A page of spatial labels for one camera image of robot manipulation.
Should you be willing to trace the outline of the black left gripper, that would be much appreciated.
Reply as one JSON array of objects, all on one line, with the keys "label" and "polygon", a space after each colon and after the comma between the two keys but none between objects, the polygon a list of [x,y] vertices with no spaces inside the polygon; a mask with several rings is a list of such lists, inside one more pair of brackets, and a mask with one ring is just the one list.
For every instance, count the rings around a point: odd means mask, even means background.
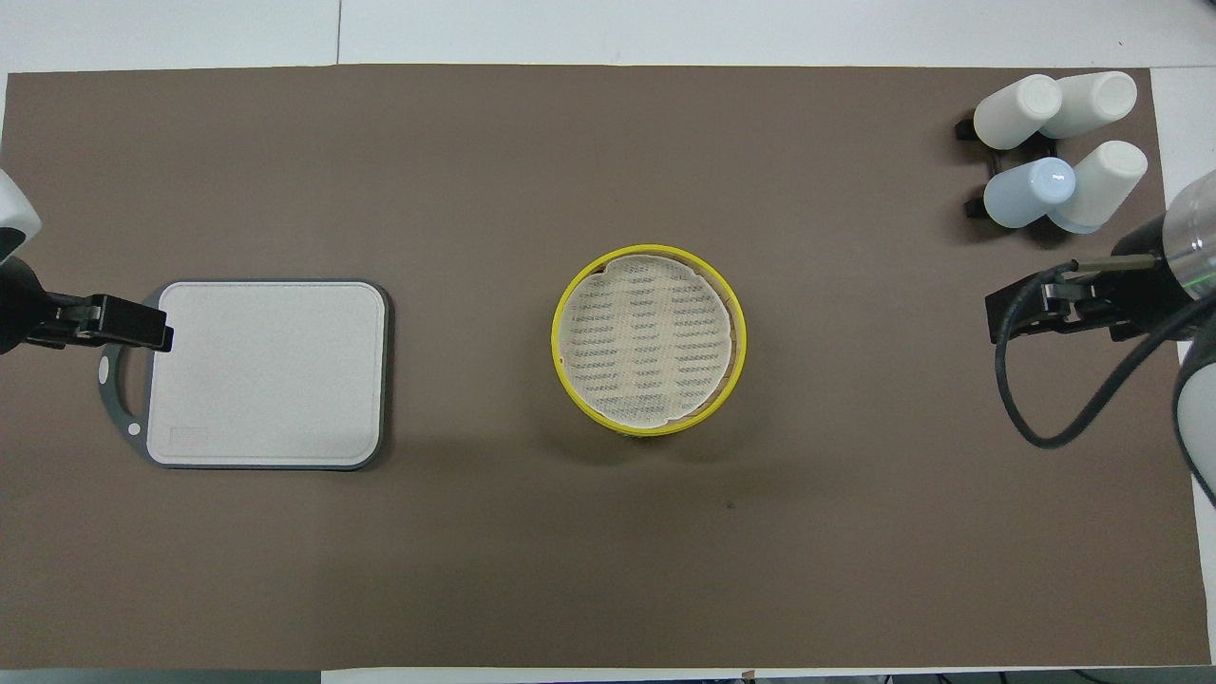
[{"label": "black left gripper", "polygon": [[[164,312],[116,295],[78,297],[47,292],[40,316],[43,320],[28,333],[28,343],[33,346],[119,344],[157,353],[173,351],[174,329],[164,321]],[[94,320],[97,330],[91,333],[88,325]]]}]

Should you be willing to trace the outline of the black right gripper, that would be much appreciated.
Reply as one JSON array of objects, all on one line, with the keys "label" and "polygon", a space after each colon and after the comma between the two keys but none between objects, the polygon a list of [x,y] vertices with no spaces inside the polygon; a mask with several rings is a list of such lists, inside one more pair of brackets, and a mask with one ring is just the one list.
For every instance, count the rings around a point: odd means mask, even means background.
[{"label": "black right gripper", "polygon": [[1111,303],[1111,277],[1103,271],[1051,270],[1046,285],[1036,275],[1021,277],[985,297],[989,341],[998,342],[1000,329],[1017,299],[1025,295],[1009,325],[1009,338],[1031,333],[1082,333],[1119,324],[1119,308]]}]

